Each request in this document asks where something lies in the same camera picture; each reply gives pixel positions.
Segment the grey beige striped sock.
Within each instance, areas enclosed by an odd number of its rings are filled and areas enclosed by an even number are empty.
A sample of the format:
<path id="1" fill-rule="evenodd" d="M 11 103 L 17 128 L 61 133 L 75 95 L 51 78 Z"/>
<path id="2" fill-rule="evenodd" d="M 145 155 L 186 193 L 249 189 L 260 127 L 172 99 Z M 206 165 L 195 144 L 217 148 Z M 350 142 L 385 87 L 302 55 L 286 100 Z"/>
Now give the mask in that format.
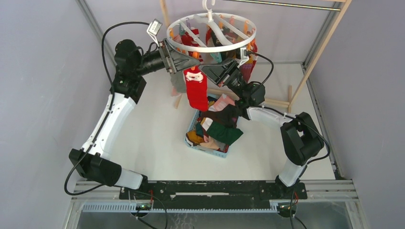
<path id="1" fill-rule="evenodd" d="M 179 93 L 186 93 L 186 83 L 184 81 L 183 72 L 171 74 L 170 77 L 172 86 L 175 87 Z"/>

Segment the red santa sock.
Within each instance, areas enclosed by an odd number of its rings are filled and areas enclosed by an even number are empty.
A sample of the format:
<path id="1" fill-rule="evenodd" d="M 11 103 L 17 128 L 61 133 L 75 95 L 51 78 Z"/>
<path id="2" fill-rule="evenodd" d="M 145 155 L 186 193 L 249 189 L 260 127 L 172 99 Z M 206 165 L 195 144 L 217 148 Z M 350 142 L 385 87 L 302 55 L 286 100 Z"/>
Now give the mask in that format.
<path id="1" fill-rule="evenodd" d="M 183 71 L 186 94 L 192 108 L 207 111 L 207 77 L 198 67 L 192 67 Z"/>

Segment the dark green sock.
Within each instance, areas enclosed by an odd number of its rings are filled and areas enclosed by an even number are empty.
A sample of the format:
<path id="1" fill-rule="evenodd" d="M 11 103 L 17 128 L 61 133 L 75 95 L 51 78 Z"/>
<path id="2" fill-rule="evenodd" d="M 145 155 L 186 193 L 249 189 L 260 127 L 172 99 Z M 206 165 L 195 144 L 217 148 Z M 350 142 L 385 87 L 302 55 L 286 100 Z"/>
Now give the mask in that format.
<path id="1" fill-rule="evenodd" d="M 211 136 L 213 139 L 229 146 L 244 134 L 239 128 L 225 127 L 217 122 L 212 122 L 206 132 L 208 136 Z"/>

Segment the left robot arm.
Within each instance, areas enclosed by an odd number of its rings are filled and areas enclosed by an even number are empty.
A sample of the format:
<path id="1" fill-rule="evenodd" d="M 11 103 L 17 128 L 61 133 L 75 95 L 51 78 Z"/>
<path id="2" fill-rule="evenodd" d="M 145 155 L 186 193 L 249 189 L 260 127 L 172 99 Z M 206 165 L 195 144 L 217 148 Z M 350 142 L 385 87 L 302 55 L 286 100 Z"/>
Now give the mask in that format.
<path id="1" fill-rule="evenodd" d="M 111 80 L 110 95 L 99 121 L 80 149 L 72 149 L 69 159 L 73 171 L 81 177 L 105 186 L 130 188 L 138 199 L 149 194 L 145 176 L 124 169 L 111 161 L 112 148 L 123 124 L 138 104 L 146 86 L 144 75 L 165 69 L 182 72 L 200 64 L 197 55 L 178 51 L 167 40 L 154 51 L 143 53 L 132 40 L 122 40 L 115 47 L 116 73 Z"/>

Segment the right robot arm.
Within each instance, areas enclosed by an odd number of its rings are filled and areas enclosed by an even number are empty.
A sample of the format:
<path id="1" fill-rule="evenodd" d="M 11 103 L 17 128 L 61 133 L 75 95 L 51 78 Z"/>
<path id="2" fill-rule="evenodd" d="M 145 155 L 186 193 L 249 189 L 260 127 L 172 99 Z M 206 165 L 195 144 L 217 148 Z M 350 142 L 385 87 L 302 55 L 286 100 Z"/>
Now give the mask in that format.
<path id="1" fill-rule="evenodd" d="M 200 70 L 218 87 L 228 87 L 239 98 L 236 102 L 236 114 L 247 120 L 262 124 L 275 124 L 280 127 L 283 147 L 287 161 L 276 177 L 276 192 L 281 198 L 289 198 L 295 192 L 295 184 L 305 172 L 307 166 L 318 161 L 318 153 L 326 148 L 330 155 L 328 141 L 319 133 L 308 113 L 297 115 L 282 113 L 264 106 L 264 82 L 247 83 L 242 76 L 238 63 L 227 59 L 218 64 L 202 65 Z"/>

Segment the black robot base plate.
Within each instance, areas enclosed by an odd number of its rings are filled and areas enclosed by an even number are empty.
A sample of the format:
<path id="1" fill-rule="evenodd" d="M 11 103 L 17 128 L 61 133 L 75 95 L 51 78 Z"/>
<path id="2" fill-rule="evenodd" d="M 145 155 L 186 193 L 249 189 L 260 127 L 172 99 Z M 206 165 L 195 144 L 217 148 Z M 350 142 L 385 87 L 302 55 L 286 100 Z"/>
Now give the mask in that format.
<path id="1" fill-rule="evenodd" d="M 283 187 L 275 181 L 148 181 L 137 190 L 123 188 L 120 200 L 144 200 L 166 210 L 264 210 L 272 202 L 308 199 L 299 182 Z"/>

